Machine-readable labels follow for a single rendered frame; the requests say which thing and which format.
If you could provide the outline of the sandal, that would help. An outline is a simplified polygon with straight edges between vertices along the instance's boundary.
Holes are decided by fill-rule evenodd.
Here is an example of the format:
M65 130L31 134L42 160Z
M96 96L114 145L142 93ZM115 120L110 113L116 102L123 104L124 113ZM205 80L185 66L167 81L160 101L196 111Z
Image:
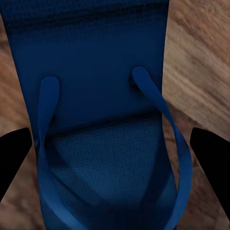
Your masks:
M193 166L162 97L169 1L0 0L46 230L176 230Z

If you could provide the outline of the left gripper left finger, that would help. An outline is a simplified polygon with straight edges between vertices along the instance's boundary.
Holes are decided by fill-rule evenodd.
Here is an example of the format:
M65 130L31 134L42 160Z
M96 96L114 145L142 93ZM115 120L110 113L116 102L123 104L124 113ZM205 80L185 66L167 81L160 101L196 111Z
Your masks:
M0 137L0 202L32 146L27 127Z

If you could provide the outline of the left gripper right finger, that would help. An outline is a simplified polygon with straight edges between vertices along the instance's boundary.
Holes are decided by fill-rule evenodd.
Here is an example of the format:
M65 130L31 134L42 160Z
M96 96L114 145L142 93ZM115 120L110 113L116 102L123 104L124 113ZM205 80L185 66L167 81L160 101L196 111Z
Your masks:
M230 142L194 127L190 145L230 221Z

